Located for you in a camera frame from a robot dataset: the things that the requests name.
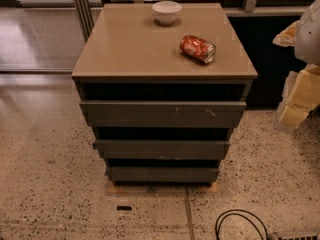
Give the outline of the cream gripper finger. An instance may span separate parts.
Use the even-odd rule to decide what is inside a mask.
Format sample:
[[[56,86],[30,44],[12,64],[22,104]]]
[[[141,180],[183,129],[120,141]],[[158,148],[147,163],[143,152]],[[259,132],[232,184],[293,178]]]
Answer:
[[[320,105],[320,66],[308,64],[299,73],[290,71],[286,78],[274,127],[278,131],[297,129]]]
[[[290,24],[286,29],[274,37],[272,43],[281,47],[294,47],[298,23],[299,21],[295,21]]]

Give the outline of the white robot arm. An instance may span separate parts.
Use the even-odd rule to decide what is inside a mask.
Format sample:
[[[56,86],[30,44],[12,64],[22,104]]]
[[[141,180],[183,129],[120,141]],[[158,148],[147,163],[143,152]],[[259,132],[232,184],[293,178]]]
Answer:
[[[306,63],[299,73],[289,72],[276,111],[274,127],[290,132],[320,105],[320,0],[315,0],[298,21],[277,34],[273,43],[293,47],[295,57]]]

